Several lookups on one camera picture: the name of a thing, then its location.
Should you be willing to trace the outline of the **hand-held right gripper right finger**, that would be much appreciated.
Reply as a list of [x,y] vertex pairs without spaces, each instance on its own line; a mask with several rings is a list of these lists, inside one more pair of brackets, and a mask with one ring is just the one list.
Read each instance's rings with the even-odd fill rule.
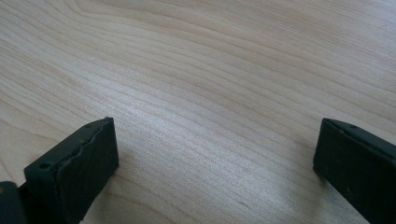
[[396,224],[396,146],[335,119],[321,122],[313,169],[371,224]]

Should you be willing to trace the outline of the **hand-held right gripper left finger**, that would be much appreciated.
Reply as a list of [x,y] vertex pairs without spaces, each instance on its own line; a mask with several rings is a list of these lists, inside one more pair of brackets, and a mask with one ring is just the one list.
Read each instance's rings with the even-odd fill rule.
[[119,167],[114,119],[88,123],[24,168],[39,224],[79,224]]

